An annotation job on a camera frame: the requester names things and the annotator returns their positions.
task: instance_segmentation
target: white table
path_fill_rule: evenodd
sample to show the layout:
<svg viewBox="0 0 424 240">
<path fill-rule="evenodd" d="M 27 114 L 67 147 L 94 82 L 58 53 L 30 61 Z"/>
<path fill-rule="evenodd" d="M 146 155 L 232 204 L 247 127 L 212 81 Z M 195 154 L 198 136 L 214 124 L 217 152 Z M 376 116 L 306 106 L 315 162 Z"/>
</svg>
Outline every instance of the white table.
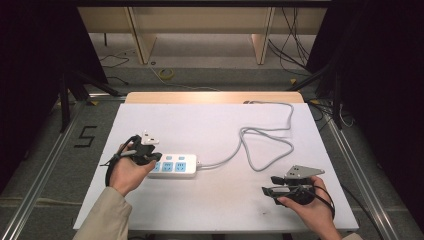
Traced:
<svg viewBox="0 0 424 240">
<path fill-rule="evenodd" d="M 293 165 L 325 170 L 320 177 L 335 202 L 337 229 L 358 229 L 308 106 L 293 106 L 291 130 L 275 133 L 294 145 L 289 156 L 255 172 L 241 148 L 228 164 L 201 170 L 193 179 L 146 178 L 126 198 L 133 206 L 129 229 L 149 233 L 308 231 L 292 210 L 275 205 L 261 190 L 273 186 L 271 176 L 283 176 Z M 193 153 L 203 164 L 215 163 L 235 150 L 240 127 L 285 127 L 289 109 L 276 104 L 122 104 L 99 165 L 110 159 L 119 144 L 144 130 L 160 140 L 157 152 Z M 285 144 L 255 135 L 246 139 L 256 167 L 289 149 Z M 105 173 L 106 167 L 97 168 L 75 229 L 79 229 L 104 189 Z"/>
</svg>

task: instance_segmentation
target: gray floor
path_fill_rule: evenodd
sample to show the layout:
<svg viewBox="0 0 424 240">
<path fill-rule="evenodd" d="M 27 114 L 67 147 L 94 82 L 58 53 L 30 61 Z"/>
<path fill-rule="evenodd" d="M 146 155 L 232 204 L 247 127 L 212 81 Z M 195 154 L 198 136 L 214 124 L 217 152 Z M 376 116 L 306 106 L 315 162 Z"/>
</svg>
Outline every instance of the gray floor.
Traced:
<svg viewBox="0 0 424 240">
<path fill-rule="evenodd" d="M 221 91 L 284 91 L 290 86 L 291 79 L 300 81 L 304 78 L 282 70 L 279 58 L 270 51 L 267 52 L 265 64 L 257 65 L 253 47 L 247 35 L 162 35 L 157 39 L 148 65 L 138 63 L 131 37 L 127 35 L 108 36 L 108 47 L 103 45 L 102 34 L 92 34 L 92 39 L 99 57 L 119 54 L 120 57 L 129 59 L 119 67 L 105 68 L 108 77 L 119 77 L 129 82 L 129 85 L 125 85 L 116 78 L 109 79 L 109 85 L 120 92 L 211 90 L 199 87 L 211 87 Z M 285 40 L 284 36 L 272 36 L 272 38 L 277 44 L 282 44 Z M 313 39 L 313 36 L 302 38 L 307 49 L 311 47 Z M 287 51 L 292 56 L 297 56 L 293 44 L 288 46 Z M 113 66 L 120 62 L 122 59 L 110 57 L 103 60 L 102 64 Z M 293 71 L 302 72 L 294 65 L 285 64 L 284 66 L 294 69 Z M 160 81 L 152 69 L 158 71 L 162 68 L 174 69 L 175 77 L 170 81 Z M 301 93 L 305 99 L 314 97 L 315 85 L 302 89 Z M 102 93 L 91 86 L 87 86 L 87 89 L 91 93 Z M 96 100 L 93 102 L 94 104 L 84 104 L 82 112 L 76 118 L 75 127 L 43 188 L 39 201 L 26 221 L 19 239 L 72 239 L 75 234 L 72 229 L 73 223 L 84 200 L 119 104 L 122 103 L 122 100 L 111 100 L 110 98 L 95 98 L 94 100 Z M 311 108 L 311 112 L 315 118 L 320 117 L 320 112 L 316 109 Z M 7 188 L 1 194 L 1 231 L 6 229 L 8 222 L 19 207 L 21 199 L 25 197 L 43 163 L 49 157 L 50 151 L 59 137 L 60 119 L 60 107 L 54 106 L 37 141 L 29 150 L 27 160 L 21 163 Z M 330 124 L 326 119 L 317 121 L 316 124 L 320 129 L 323 142 L 340 182 L 365 204 L 352 172 L 346 164 L 345 156 L 330 129 Z M 95 138 L 91 147 L 75 148 L 75 145 L 88 143 L 87 139 L 79 139 L 84 126 L 96 126 L 96 128 L 88 129 L 85 133 Z M 399 239 L 424 239 L 423 233 L 392 188 L 384 171 L 378 167 L 358 126 L 345 126 L 342 131 L 364 169 L 378 200 L 387 212 Z M 360 225 L 358 233 L 364 239 L 378 239 L 377 232 L 364 211 L 351 196 L 347 194 L 347 197 Z M 293 237 L 294 239 L 317 239 L 311 233 L 297 233 Z M 210 236 L 161 235 L 157 239 L 210 239 Z M 278 234 L 230 235 L 226 239 L 281 239 L 281 236 Z"/>
</svg>

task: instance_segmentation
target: hand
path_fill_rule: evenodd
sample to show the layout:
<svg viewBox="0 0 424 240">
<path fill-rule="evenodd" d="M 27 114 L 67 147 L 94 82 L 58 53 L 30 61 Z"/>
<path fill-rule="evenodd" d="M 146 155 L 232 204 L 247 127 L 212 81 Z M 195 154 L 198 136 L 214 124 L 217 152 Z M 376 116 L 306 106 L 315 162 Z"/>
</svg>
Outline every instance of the hand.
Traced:
<svg viewBox="0 0 424 240">
<path fill-rule="evenodd" d="M 322 187 L 323 189 L 327 190 L 325 188 L 324 181 L 321 178 L 312 176 L 311 180 L 312 185 Z M 330 202 L 329 196 L 322 189 L 315 188 L 315 193 L 327 202 Z M 317 233 L 322 240 L 341 239 L 340 233 L 334 226 L 330 209 L 321 200 L 315 198 L 307 205 L 300 205 L 286 197 L 278 198 L 278 201 L 295 211 L 305 223 L 305 225 Z"/>
<path fill-rule="evenodd" d="M 151 161 L 147 165 L 139 166 L 129 157 L 123 157 L 113 169 L 109 186 L 125 197 L 140 185 L 147 174 L 155 168 L 155 165 L 156 161 Z"/>
</svg>

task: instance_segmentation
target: sleeve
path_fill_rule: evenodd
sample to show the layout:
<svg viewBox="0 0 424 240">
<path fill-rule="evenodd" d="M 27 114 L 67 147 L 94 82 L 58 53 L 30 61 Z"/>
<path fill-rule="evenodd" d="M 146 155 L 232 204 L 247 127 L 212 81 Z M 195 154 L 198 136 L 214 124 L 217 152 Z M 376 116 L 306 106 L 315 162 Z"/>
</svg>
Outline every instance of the sleeve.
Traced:
<svg viewBox="0 0 424 240">
<path fill-rule="evenodd" d="M 358 234 L 352 233 L 352 234 L 344 237 L 342 240 L 362 240 L 362 238 Z"/>
<path fill-rule="evenodd" d="M 132 207 L 114 188 L 107 187 L 97 199 L 74 240 L 127 239 Z"/>
</svg>

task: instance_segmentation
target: white power strip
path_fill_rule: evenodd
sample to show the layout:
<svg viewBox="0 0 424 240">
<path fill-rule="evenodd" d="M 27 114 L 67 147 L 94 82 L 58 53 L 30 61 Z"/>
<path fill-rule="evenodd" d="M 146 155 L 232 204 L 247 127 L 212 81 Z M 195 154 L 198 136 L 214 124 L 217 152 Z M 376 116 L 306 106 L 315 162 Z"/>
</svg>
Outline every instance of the white power strip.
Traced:
<svg viewBox="0 0 424 240">
<path fill-rule="evenodd" d="M 196 176 L 197 157 L 194 154 L 163 154 L 150 178 L 192 178 Z"/>
</svg>

